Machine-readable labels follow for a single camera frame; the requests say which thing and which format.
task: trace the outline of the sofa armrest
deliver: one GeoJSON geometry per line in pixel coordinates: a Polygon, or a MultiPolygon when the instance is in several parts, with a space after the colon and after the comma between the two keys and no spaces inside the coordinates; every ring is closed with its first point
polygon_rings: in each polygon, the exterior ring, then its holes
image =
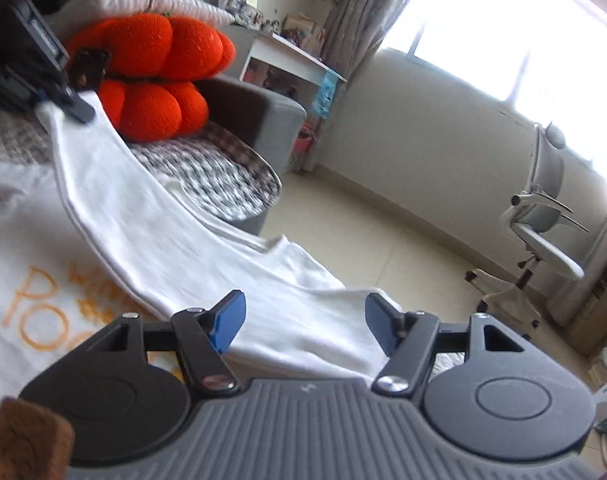
{"type": "Polygon", "coordinates": [[[196,82],[210,108],[210,120],[259,153],[277,172],[288,163],[304,124],[304,108],[289,97],[218,75],[196,82]]]}

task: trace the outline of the orange knitted pumpkin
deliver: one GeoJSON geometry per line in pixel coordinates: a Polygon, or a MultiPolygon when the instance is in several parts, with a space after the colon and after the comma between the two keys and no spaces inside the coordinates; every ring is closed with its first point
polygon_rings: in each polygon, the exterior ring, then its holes
{"type": "Polygon", "coordinates": [[[235,54],[232,41],[213,27],[159,14],[90,25],[69,40],[71,59],[84,47],[110,52],[110,78],[98,95],[115,129],[136,142],[186,135],[205,126],[208,105],[192,81],[225,70],[235,54]]]}

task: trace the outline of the white cloth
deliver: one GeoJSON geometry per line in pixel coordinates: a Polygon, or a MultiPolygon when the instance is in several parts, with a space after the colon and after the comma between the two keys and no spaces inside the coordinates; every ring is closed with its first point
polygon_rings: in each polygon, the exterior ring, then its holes
{"type": "Polygon", "coordinates": [[[170,12],[221,27],[232,23],[230,12],[200,0],[69,0],[46,21],[61,41],[67,41],[82,28],[109,18],[123,18],[139,12],[170,12]]]}
{"type": "Polygon", "coordinates": [[[209,308],[238,288],[247,316],[229,350],[233,360],[298,376],[375,377],[385,356],[363,311],[365,297],[380,290],[346,289],[334,278],[321,288],[319,278],[329,273],[294,244],[288,250],[277,244],[277,253],[240,251],[247,235],[212,221],[214,234],[205,214],[181,206],[136,161],[97,96],[84,98],[97,112],[90,124],[54,104],[37,115],[53,139],[64,207],[124,290],[158,317],[170,317],[189,306],[209,308]],[[315,274],[315,287],[295,270],[302,267],[315,274]]]}
{"type": "Polygon", "coordinates": [[[147,315],[69,221],[52,168],[0,164],[0,399],[131,310],[147,315]]]}
{"type": "MultiPolygon", "coordinates": [[[[53,136],[58,183],[51,167],[0,164],[0,398],[122,312],[148,314],[124,290],[166,318],[239,288],[247,319],[227,354],[233,364],[372,380],[385,356],[363,304],[376,289],[347,290],[287,238],[263,240],[221,222],[176,181],[164,189],[97,97],[85,98],[98,112],[91,125],[67,121],[54,105],[39,114],[53,136]]],[[[151,362],[176,370],[165,356],[151,362]]]]}

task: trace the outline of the checkered cushion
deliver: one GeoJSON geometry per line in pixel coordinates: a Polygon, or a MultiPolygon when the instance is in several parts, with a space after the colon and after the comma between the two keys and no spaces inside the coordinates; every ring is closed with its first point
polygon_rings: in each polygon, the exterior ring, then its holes
{"type": "MultiPolygon", "coordinates": [[[[215,123],[191,137],[129,147],[148,171],[178,179],[204,209],[226,221],[259,215],[281,193],[279,177],[268,163],[215,123]]],[[[50,137],[39,121],[0,110],[0,162],[51,161],[50,137]]]]}

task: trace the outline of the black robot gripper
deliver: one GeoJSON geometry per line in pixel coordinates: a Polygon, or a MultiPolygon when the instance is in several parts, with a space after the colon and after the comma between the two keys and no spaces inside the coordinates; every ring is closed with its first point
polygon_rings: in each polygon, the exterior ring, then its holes
{"type": "Polygon", "coordinates": [[[389,357],[370,388],[358,378],[242,388],[220,357],[244,323],[238,290],[168,322],[135,316],[21,393],[71,422],[69,480],[597,478],[578,456],[595,416],[589,390],[488,314],[445,324],[370,294],[365,322],[389,357]],[[184,383],[148,351],[176,352],[184,383]],[[465,361],[430,379],[439,352],[465,361]]]}

